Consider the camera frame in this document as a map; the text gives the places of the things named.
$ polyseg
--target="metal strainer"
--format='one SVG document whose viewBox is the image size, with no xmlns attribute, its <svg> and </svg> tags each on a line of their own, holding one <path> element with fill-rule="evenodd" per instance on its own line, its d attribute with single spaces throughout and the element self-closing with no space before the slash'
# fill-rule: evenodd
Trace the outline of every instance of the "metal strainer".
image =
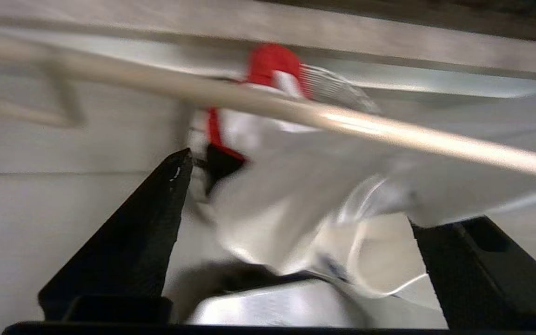
<svg viewBox="0 0 536 335">
<path fill-rule="evenodd" d="M 361 89 L 325 68 L 302 64 L 301 75 L 311 92 L 311 99 L 358 112 L 381 115 L 382 111 Z"/>
</svg>

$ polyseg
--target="metal rod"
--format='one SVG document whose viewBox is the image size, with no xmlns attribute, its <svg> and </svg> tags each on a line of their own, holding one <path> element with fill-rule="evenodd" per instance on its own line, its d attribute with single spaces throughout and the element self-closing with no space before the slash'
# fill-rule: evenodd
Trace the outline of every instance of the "metal rod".
<svg viewBox="0 0 536 335">
<path fill-rule="evenodd" d="M 536 153 L 532 151 L 317 102 L 287 99 L 247 87 L 200 78 L 193 74 L 182 74 L 112 57 L 52 47 L 4 34 L 0 34 L 0 60 L 37 65 L 54 60 L 52 63 L 57 64 L 59 73 L 70 78 L 142 89 L 202 106 L 231 108 L 356 135 L 368 140 L 536 174 Z"/>
<path fill-rule="evenodd" d="M 78 121 L 68 117 L 67 114 L 59 115 L 36 108 L 27 108 L 25 106 L 15 104 L 0 97 L 0 114 L 22 121 L 30 121 L 51 127 L 75 127 Z"/>
</svg>

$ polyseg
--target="white wall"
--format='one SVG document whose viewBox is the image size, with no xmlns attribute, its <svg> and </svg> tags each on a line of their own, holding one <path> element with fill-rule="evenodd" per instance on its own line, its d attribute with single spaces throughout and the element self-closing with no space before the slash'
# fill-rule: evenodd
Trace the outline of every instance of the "white wall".
<svg viewBox="0 0 536 335">
<path fill-rule="evenodd" d="M 36 303 L 40 288 L 149 171 L 181 148 L 186 128 L 178 101 L 90 83 L 76 88 L 87 115 L 80 128 L 0 116 L 0 332 L 42 318 Z M 0 76 L 1 95 L 55 112 L 44 89 L 36 79 Z M 191 212 L 184 214 L 182 239 L 214 248 L 204 234 L 192 239 L 187 231 L 192 220 Z M 194 259 L 221 257 L 217 247 L 194 250 L 198 253 L 189 255 Z"/>
</svg>

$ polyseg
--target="red strap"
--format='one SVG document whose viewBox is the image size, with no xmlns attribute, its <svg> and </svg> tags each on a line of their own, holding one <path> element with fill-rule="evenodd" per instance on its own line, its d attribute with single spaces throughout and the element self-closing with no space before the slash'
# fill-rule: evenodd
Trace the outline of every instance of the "red strap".
<svg viewBox="0 0 536 335">
<path fill-rule="evenodd" d="M 243 157 L 242 154 L 223 145 L 221 128 L 219 128 L 219 113 L 216 107 L 208 109 L 208 137 L 210 138 L 211 144 L 221 149 L 227 155 L 239 159 L 240 161 L 245 161 L 245 157 Z"/>
<path fill-rule="evenodd" d="M 305 80 L 301 76 L 301 64 L 291 50 L 277 44 L 262 44 L 251 52 L 249 58 L 248 83 L 275 87 L 274 71 L 292 74 L 301 87 L 306 98 L 311 97 Z M 223 150 L 226 154 L 245 161 L 245 157 L 237 151 L 223 145 L 219 112 L 216 107 L 208 109 L 208 137 L 210 143 Z"/>
</svg>

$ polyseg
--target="horizontal bar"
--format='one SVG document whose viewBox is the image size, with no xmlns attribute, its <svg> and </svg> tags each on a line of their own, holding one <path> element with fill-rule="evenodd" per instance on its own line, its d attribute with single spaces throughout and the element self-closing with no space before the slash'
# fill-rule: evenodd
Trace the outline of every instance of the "horizontal bar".
<svg viewBox="0 0 536 335">
<path fill-rule="evenodd" d="M 134 40 L 96 34 L 51 32 L 22 28 L 0 28 L 2 34 L 34 40 L 45 44 L 70 47 L 94 54 L 148 64 L 188 74 L 207 77 L 244 79 L 249 49 L 213 44 L 190 45 L 183 43 Z M 341 75 L 356 87 L 382 91 L 467 95 L 491 98 L 515 98 L 536 94 L 536 80 L 467 74 L 464 72 L 431 70 L 387 65 L 366 61 L 317 57 L 312 50 L 295 53 L 312 66 L 327 68 Z M 2 72 L 21 74 L 18 67 L 5 67 Z"/>
<path fill-rule="evenodd" d="M 412 16 L 428 11 L 420 9 Z M 0 4 L 0 25 L 244 48 L 274 42 L 317 56 L 536 79 L 529 40 L 249 0 L 17 1 Z"/>
<path fill-rule="evenodd" d="M 169 95 L 536 175 L 536 153 L 247 87 L 0 34 L 0 60 L 56 64 L 70 78 Z"/>
</svg>

